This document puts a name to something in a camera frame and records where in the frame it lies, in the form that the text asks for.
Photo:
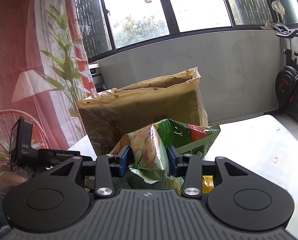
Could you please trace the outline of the green snack bag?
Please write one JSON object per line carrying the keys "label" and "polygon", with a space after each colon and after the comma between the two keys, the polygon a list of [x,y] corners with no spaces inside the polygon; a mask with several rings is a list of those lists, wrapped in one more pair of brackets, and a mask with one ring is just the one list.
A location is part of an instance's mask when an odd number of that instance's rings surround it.
{"label": "green snack bag", "polygon": [[118,154],[124,146],[131,147],[134,161],[128,166],[123,182],[132,189],[176,189],[184,182],[171,174],[166,149],[172,145],[181,154],[206,156],[215,142],[220,126],[201,127],[164,119],[130,132],[111,150]]}

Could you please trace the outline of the red printed curtain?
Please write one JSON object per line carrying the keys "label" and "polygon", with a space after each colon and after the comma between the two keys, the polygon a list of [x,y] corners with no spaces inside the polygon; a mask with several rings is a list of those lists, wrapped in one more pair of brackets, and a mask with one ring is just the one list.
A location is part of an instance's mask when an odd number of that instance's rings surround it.
{"label": "red printed curtain", "polygon": [[0,111],[32,116],[45,146],[85,136],[76,103],[95,92],[74,0],[0,0]]}

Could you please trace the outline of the brown cardboard box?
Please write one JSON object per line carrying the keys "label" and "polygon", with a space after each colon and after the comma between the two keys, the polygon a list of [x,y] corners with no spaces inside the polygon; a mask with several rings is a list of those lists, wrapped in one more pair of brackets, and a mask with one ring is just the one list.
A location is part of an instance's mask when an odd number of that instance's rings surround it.
{"label": "brown cardboard box", "polygon": [[127,133],[163,119],[206,126],[198,69],[112,88],[77,101],[96,155],[109,153]]}

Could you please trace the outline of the window frame with glass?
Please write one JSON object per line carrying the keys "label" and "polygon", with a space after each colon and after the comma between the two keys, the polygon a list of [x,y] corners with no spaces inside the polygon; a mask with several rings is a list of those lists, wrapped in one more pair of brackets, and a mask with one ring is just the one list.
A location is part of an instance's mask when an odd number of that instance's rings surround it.
{"label": "window frame with glass", "polygon": [[74,0],[89,62],[195,34],[298,27],[298,0]]}

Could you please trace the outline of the black exercise bike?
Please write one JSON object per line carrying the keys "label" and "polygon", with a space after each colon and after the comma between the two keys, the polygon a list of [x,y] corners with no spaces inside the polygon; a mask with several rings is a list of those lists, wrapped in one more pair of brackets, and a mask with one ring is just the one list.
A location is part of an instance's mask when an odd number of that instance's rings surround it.
{"label": "black exercise bike", "polygon": [[275,94],[278,108],[265,115],[286,114],[298,122],[298,52],[291,48],[283,50],[286,65],[278,72],[275,80]]}

